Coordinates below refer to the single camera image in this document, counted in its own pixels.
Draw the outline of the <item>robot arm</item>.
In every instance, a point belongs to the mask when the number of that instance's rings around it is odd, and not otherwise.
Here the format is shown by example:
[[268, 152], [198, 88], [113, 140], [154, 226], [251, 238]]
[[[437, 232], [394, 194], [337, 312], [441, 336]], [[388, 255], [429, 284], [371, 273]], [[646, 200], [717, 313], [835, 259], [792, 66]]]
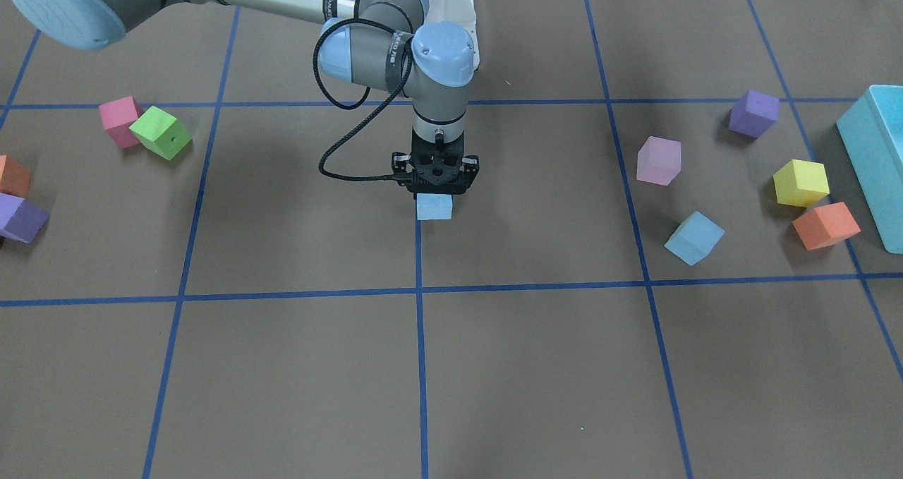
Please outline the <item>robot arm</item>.
[[478, 68], [471, 0], [11, 0], [38, 30], [81, 51], [122, 41], [177, 4], [231, 6], [307, 23], [313, 77], [330, 77], [409, 99], [411, 147], [394, 153], [383, 179], [413, 194], [465, 193], [480, 171], [465, 153], [466, 111]]

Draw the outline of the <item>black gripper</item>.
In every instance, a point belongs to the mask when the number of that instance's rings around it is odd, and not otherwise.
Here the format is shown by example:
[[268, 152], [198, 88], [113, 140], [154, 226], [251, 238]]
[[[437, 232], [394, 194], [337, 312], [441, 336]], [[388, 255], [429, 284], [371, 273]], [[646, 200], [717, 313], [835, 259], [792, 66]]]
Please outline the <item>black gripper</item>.
[[412, 194], [464, 194], [480, 171], [480, 158], [464, 153], [464, 135], [442, 130], [431, 138], [412, 134], [410, 153], [392, 154], [392, 180]]

